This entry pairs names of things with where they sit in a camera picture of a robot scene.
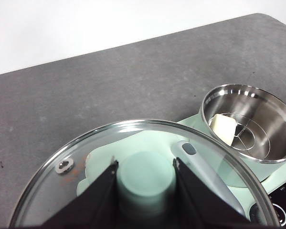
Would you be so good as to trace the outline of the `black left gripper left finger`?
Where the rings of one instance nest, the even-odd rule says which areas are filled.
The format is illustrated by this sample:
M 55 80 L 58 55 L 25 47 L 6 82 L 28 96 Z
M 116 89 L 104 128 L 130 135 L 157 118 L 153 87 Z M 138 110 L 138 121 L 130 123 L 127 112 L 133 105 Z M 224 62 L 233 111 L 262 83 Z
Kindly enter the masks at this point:
M 77 198 L 42 224 L 42 229 L 113 229 L 118 219 L 118 161 Z

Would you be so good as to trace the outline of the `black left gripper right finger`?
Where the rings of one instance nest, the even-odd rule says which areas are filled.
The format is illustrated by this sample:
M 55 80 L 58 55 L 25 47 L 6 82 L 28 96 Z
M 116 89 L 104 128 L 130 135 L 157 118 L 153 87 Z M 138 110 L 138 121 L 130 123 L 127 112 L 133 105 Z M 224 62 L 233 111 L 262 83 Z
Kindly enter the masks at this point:
M 261 229 L 214 194 L 179 159 L 176 173 L 175 209 L 180 229 Z

